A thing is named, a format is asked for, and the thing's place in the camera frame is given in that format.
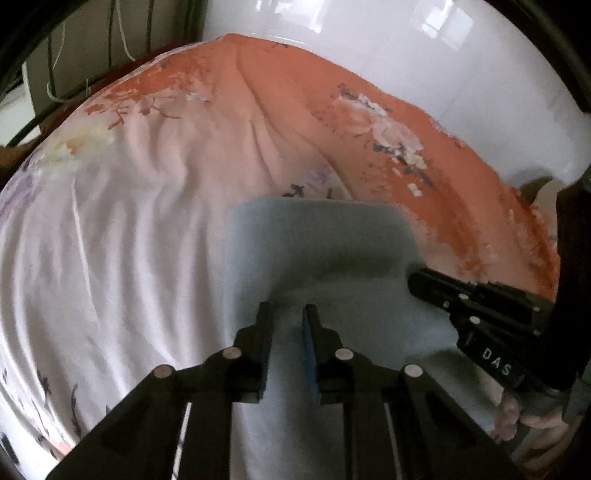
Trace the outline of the person right hand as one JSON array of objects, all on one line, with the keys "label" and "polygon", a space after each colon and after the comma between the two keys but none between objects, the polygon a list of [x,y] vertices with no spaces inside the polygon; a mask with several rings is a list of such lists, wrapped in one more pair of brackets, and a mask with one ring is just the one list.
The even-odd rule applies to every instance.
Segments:
[{"label": "person right hand", "polygon": [[571,425],[562,419],[560,408],[542,416],[526,414],[518,400],[508,392],[504,392],[497,406],[491,438],[495,441],[513,440],[519,426],[541,432],[532,443],[532,448],[537,450],[557,445],[571,430]]}]

